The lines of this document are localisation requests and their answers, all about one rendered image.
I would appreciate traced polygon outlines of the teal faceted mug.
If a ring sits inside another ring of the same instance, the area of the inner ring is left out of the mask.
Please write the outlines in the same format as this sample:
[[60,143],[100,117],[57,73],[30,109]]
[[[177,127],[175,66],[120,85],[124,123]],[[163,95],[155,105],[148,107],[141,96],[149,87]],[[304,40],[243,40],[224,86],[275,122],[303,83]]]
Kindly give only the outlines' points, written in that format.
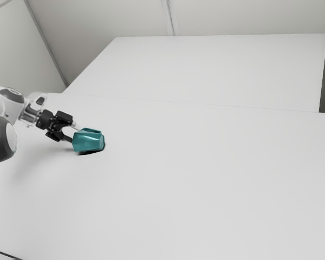
[[73,134],[71,144],[74,152],[99,152],[105,148],[105,137],[99,130],[82,128]]

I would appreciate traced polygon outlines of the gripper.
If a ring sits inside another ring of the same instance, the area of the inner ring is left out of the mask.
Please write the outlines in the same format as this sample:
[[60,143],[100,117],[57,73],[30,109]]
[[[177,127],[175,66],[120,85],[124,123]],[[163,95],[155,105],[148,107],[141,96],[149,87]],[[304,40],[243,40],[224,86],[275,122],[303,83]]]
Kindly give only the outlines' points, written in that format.
[[75,131],[80,131],[83,127],[73,122],[73,117],[65,112],[58,110],[54,115],[51,111],[45,109],[43,110],[38,120],[36,121],[35,126],[39,129],[46,130],[46,136],[52,140],[66,141],[69,143],[73,142],[73,138],[64,134],[63,127],[71,127]]

